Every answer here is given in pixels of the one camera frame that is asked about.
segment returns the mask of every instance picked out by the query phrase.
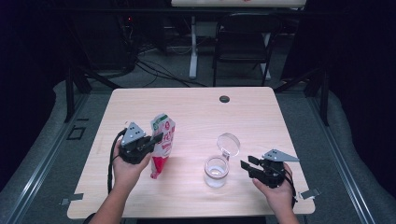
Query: cord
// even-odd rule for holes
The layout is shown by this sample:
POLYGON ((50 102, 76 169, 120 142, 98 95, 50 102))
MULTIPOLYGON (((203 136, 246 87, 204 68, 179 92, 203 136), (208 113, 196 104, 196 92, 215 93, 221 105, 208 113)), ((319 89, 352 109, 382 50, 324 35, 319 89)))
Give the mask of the cord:
POLYGON ((265 168, 268 168, 268 169, 274 171, 275 173, 281 175, 284 179, 286 179, 286 181, 289 182, 289 184, 291 185, 291 191, 292 191, 292 194, 293 194, 293 197, 291 199, 291 208, 293 208, 294 204, 297 203, 298 201, 296 199, 297 193, 296 193, 296 188, 294 187, 293 178, 291 176, 291 173, 289 173, 288 170, 284 169, 286 171, 286 173, 288 173, 288 175, 290 176, 290 178, 288 178, 286 175, 280 173, 278 170, 274 169, 273 167, 270 167, 270 166, 267 166, 267 165, 264 165, 264 166, 265 166, 265 168))
POLYGON ((119 132, 117 134, 117 137, 114 139, 113 146, 111 146, 110 150, 110 160, 108 162, 108 173, 107 173, 107 193, 110 193, 110 191, 113 189, 113 161, 119 156, 117 155, 116 157, 113 158, 114 154, 114 148, 116 147, 117 141, 122 135, 125 135, 126 133, 126 128, 119 132))
POLYGON ((149 86, 150 84, 154 83, 155 80, 157 80, 157 78, 158 78, 158 73, 157 73, 157 76, 154 76, 154 79, 152 79, 148 84, 142 86, 142 88, 145 88, 145 87, 149 86))
MULTIPOLYGON (((200 42, 198 42, 196 46, 198 47, 210 39, 211 39, 211 37, 204 36, 204 38, 200 42)), ((168 46, 168 48, 171 49, 176 54, 180 54, 180 55, 186 54, 192 50, 191 40, 190 40, 188 46, 168 46), (183 52, 177 52, 175 49, 187 49, 187 50, 185 50, 183 52)))
POLYGON ((181 84, 183 84, 183 85, 186 86, 186 87, 189 87, 188 84, 194 84, 194 85, 206 87, 206 85, 204 85, 204 84, 202 84, 202 83, 199 83, 199 82, 196 82, 196 81, 189 81, 189 80, 185 80, 185 79, 176 77, 175 75, 173 75, 171 72, 169 72, 168 70, 166 70, 163 66, 161 66, 161 65, 158 64, 158 63, 154 63, 154 62, 147 61, 147 60, 145 60, 145 61, 140 61, 140 60, 138 60, 136 66, 138 66, 138 67, 141 68, 143 71, 145 71, 145 72, 147 72, 147 73, 149 73, 149 74, 152 74, 152 75, 154 75, 154 76, 158 76, 158 77, 161 77, 161 78, 166 78, 166 79, 171 79, 171 80, 178 81, 178 82, 180 82, 181 84), (157 65, 157 66, 160 66, 161 69, 163 69, 163 70, 164 70, 165 72, 167 72, 167 73, 157 70, 155 67, 149 65, 149 63, 153 63, 153 64, 155 64, 155 65, 157 65), (142 65, 146 66, 146 67, 147 67, 148 69, 150 69, 150 70, 155 71, 157 74, 151 73, 150 71, 148 71, 148 69, 144 68, 142 65))
POLYGON ((308 224, 308 218, 306 217, 306 215, 304 215, 304 223, 308 224))

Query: chair leg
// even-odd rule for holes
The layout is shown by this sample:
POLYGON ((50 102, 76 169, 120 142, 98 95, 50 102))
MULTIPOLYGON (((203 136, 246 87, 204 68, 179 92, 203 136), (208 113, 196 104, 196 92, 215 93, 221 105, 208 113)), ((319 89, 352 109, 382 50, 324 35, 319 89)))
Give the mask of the chair leg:
POLYGON ((213 61, 213 87, 216 87, 216 75, 217 75, 217 69, 218 69, 218 64, 216 61, 213 61))
POLYGON ((264 69, 264 74, 262 74, 262 87, 264 86, 264 84, 265 84, 265 79, 267 78, 267 73, 268 73, 268 67, 269 67, 269 62, 267 62, 266 64, 265 64, 265 69, 264 69))

